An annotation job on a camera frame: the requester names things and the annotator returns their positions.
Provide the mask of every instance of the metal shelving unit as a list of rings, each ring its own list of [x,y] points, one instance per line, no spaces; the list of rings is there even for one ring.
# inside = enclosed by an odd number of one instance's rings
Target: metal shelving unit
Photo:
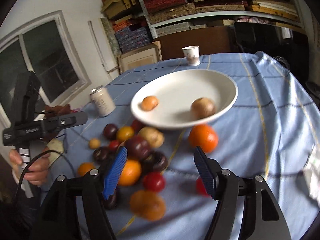
[[[253,16],[253,17],[263,17],[263,18],[269,18],[269,19],[273,19],[273,20],[278,20],[278,21],[282,21],[282,22],[286,22],[295,26],[299,26],[302,27],[302,24],[292,21],[288,18],[285,17],[281,17],[281,16],[277,16],[277,15],[272,15],[272,14],[267,14],[267,13],[260,13],[260,12],[252,12],[252,11],[216,11],[216,12],[205,12],[205,13],[196,13],[196,14],[191,14],[191,15],[186,15],[186,16],[182,16],[182,17],[177,17],[177,18],[173,18],[170,20],[166,20],[166,21],[162,21],[156,24],[151,24],[150,19],[149,19],[149,13],[147,11],[147,8],[143,2],[143,0],[139,0],[139,3],[141,5],[142,11],[143,11],[143,15],[146,17],[148,26],[150,28],[150,32],[152,37],[155,39],[158,37],[157,33],[156,33],[156,28],[163,26],[163,25],[167,25],[167,24],[171,24],[171,23],[175,23],[175,22],[179,22],[179,21],[184,21],[184,20],[188,20],[188,19],[193,19],[193,18],[199,18],[199,17],[209,17],[209,16],[223,16],[223,15],[243,15],[243,16]]]
[[[175,23],[175,22],[179,22],[179,21],[185,21],[185,20],[199,18],[199,17],[223,16],[223,15],[243,15],[243,16],[263,17],[263,18],[278,20],[278,21],[282,21],[282,22],[287,22],[292,25],[301,27],[300,23],[292,21],[288,18],[284,18],[284,17],[278,16],[278,15],[273,15],[273,14],[268,14],[268,13],[260,13],[260,12],[252,12],[252,11],[217,11],[217,12],[196,13],[196,14],[190,14],[190,15],[166,20],[163,22],[151,24],[151,26],[153,28],[157,28],[157,27],[160,27],[160,26],[163,26],[166,24]]]

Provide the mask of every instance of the black cable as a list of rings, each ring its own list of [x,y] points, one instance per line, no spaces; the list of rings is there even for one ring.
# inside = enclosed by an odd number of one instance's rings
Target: black cable
[[[75,172],[75,170],[74,170],[71,162],[63,155],[63,153],[60,153],[60,152],[58,152],[58,151],[56,151],[56,150],[47,150],[47,151],[44,151],[44,152],[40,153],[39,155],[37,155],[36,157],[34,157],[34,158],[28,163],[28,165],[23,169],[23,171],[22,171],[22,173],[21,173],[21,175],[20,175],[20,179],[19,179],[19,183],[18,183],[18,187],[17,187],[16,193],[14,194],[14,198],[13,198],[13,202],[12,202],[13,206],[15,206],[16,203],[17,203],[19,189],[21,188],[24,175],[28,172],[30,166],[31,166],[37,159],[41,158],[42,156],[44,156],[44,155],[46,155],[47,153],[50,153],[50,152],[55,152],[55,153],[59,154],[60,156],[62,156],[62,157],[66,160],[66,162],[70,165],[70,168],[71,168],[71,170],[72,170],[72,173],[73,173],[74,177],[76,176],[76,172]]]
[[[62,135],[59,135],[59,136],[55,137],[55,139],[60,138],[61,136],[64,136],[64,135],[66,135],[66,134],[63,133]]]

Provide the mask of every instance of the blue tablecloth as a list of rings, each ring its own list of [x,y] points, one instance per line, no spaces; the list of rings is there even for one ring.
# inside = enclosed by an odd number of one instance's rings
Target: blue tablecloth
[[[102,145],[108,145],[101,134],[107,123],[115,123],[119,127],[130,125],[133,121],[131,99],[148,82],[185,69],[223,72],[235,80],[239,95],[234,106],[211,123],[219,135],[219,145],[209,157],[218,160],[222,168],[230,169],[238,176],[252,178],[263,174],[284,213],[292,239],[300,239],[319,212],[317,203],[308,197],[301,172],[313,144],[319,146],[319,110],[293,75],[262,52],[255,55],[204,55],[200,61],[200,65],[192,67],[186,64],[185,59],[172,59],[121,74],[107,85],[116,104],[115,111],[99,118],[94,105],[87,104],[83,108],[89,116],[87,123],[64,131],[66,156],[75,169],[83,162],[92,162],[88,140],[97,137]],[[204,239],[217,201],[196,193],[198,173],[187,142],[189,131],[164,132],[165,143],[160,150],[172,158],[164,173],[167,186],[160,193],[167,205],[165,217],[157,222],[132,218],[129,198],[142,187],[122,187],[120,206],[108,212],[114,232],[120,232],[118,239]],[[70,168],[61,158],[51,168],[52,178],[60,174],[72,177]],[[238,206],[232,240],[239,235],[242,197],[239,197]],[[81,205],[79,220],[86,231]]]

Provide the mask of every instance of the shelf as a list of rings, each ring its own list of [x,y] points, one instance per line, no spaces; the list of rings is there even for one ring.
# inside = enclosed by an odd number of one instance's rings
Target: shelf
[[[208,17],[208,16],[223,16],[223,15],[242,15],[242,16],[263,17],[263,18],[269,18],[269,19],[273,19],[273,20],[277,20],[277,21],[286,22],[286,23],[301,27],[300,23],[292,21],[292,20],[284,18],[284,17],[281,17],[281,16],[267,14],[267,13],[260,13],[260,12],[251,12],[251,11],[218,11],[218,12],[196,13],[196,14],[190,14],[190,15],[166,20],[163,22],[151,24],[151,26],[153,28],[157,28],[157,27],[167,25],[170,23],[185,21],[185,20],[189,20],[189,19],[193,19],[193,18]]]

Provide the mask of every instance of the finger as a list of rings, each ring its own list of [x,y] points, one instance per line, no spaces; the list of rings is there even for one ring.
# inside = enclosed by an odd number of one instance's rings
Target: finger
[[[48,157],[50,157],[50,153],[47,153],[47,154],[42,156],[42,158],[48,158]]]
[[[48,151],[48,150],[50,150],[50,149],[46,146],[46,147],[43,149],[42,152],[45,152],[45,151]],[[48,158],[49,156],[50,156],[50,153],[47,153],[47,154],[43,155],[42,158]]]
[[[11,149],[9,152],[9,158],[13,164],[22,165],[22,159],[17,150]]]
[[[41,181],[30,181],[31,184],[36,185],[36,186],[41,186],[44,184],[47,180],[41,180]]]
[[[44,171],[49,167],[49,159],[48,158],[40,158],[37,159],[29,168],[29,171]]]
[[[14,164],[12,165],[12,169],[16,177],[19,179],[20,178],[19,166],[17,164]]]
[[[44,180],[48,176],[48,170],[39,171],[39,172],[27,172],[24,175],[24,178],[28,181],[38,181]]]

